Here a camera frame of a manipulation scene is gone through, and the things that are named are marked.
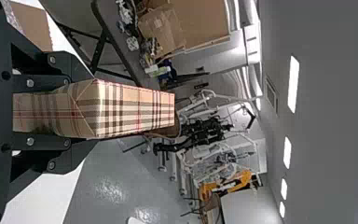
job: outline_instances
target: white machine frame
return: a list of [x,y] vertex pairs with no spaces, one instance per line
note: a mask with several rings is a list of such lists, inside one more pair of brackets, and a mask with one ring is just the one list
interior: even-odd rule
[[[229,109],[230,107],[232,107],[234,105],[245,104],[245,106],[250,106],[251,108],[248,107],[248,109],[253,111],[258,116],[258,111],[255,107],[254,101],[261,97],[262,96],[257,96],[257,97],[253,97],[250,99],[242,99],[242,98],[238,98],[238,97],[216,94],[214,91],[211,91],[211,90],[202,90],[198,94],[192,95],[190,97],[190,101],[191,101],[190,105],[183,107],[182,109],[178,110],[177,112],[178,112],[179,118],[181,119],[181,122],[184,123],[188,119],[196,119],[196,118],[199,118],[204,115],[216,113],[222,109]],[[208,102],[213,98],[227,100],[228,104],[210,106],[208,104]],[[222,142],[219,142],[216,144],[225,144],[225,142],[229,138],[240,136],[248,142],[247,144],[249,146],[253,146],[255,149],[255,155],[257,156],[257,167],[255,169],[251,168],[251,167],[246,167],[246,169],[249,169],[250,171],[252,171],[254,173],[254,175],[257,178],[258,183],[261,185],[261,180],[259,177],[260,161],[258,158],[257,144],[250,137],[245,135],[245,131],[237,130],[237,131],[233,131],[230,133],[234,133],[234,134],[228,136],[225,141],[222,141]],[[170,180],[176,181],[178,179],[178,175],[179,175],[180,179],[181,179],[181,186],[179,188],[179,191],[180,191],[181,195],[187,195],[186,177],[188,176],[188,166],[186,167],[186,164],[183,163],[184,158],[183,158],[183,155],[181,155],[181,153],[182,152],[178,152],[176,154],[176,157],[179,158],[179,165],[180,165],[179,174],[177,172],[177,161],[176,161],[176,157],[174,156],[175,154],[174,153],[171,154],[172,155],[171,156],[171,158],[172,158],[172,173],[170,175]]]

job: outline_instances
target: bolt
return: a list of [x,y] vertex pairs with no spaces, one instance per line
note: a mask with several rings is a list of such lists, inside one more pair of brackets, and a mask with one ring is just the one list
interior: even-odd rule
[[55,63],[55,57],[54,57],[54,56],[50,56],[49,59],[50,59],[50,62],[51,62],[51,63]]
[[55,168],[55,161],[51,161],[49,164],[48,164],[48,169],[49,170],[54,170]]
[[33,138],[27,138],[27,145],[28,147],[31,147],[34,145],[34,139]]
[[1,150],[2,150],[3,152],[10,151],[10,150],[11,150],[11,145],[9,145],[9,144],[3,144],[3,145],[1,146]]
[[32,88],[34,86],[34,81],[32,79],[27,79],[27,87]]
[[11,74],[8,71],[4,71],[1,74],[2,79],[8,81],[11,78]]
[[66,139],[66,140],[63,142],[63,145],[64,145],[65,147],[69,147],[69,145],[71,145],[71,140]]

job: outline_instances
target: table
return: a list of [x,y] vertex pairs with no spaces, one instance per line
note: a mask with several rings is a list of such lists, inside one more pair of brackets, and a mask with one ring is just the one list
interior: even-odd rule
[[146,74],[139,64],[139,50],[130,51],[127,47],[127,36],[117,28],[117,21],[120,21],[121,18],[118,15],[116,2],[112,0],[94,0],[91,3],[91,9],[136,85],[159,90],[158,80]]

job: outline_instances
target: white ceiling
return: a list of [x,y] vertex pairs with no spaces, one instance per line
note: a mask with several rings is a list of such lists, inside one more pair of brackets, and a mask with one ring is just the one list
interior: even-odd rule
[[[262,104],[268,179],[286,224],[358,223],[358,1],[261,0],[265,75],[279,114]],[[300,61],[296,113],[287,106],[290,55]],[[283,140],[292,142],[289,171]]]

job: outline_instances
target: white wall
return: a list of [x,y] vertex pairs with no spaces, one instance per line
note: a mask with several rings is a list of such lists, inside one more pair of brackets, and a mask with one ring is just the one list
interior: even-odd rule
[[235,31],[227,43],[207,49],[180,54],[172,59],[178,75],[196,73],[204,67],[206,72],[219,73],[246,64],[242,31]]
[[[260,1],[263,71],[280,94],[264,110],[268,180],[286,224],[358,224],[358,2]],[[290,56],[300,62],[296,113],[287,106]],[[290,170],[283,141],[292,143]]]
[[222,198],[226,224],[282,224],[272,193],[268,187],[230,193]]

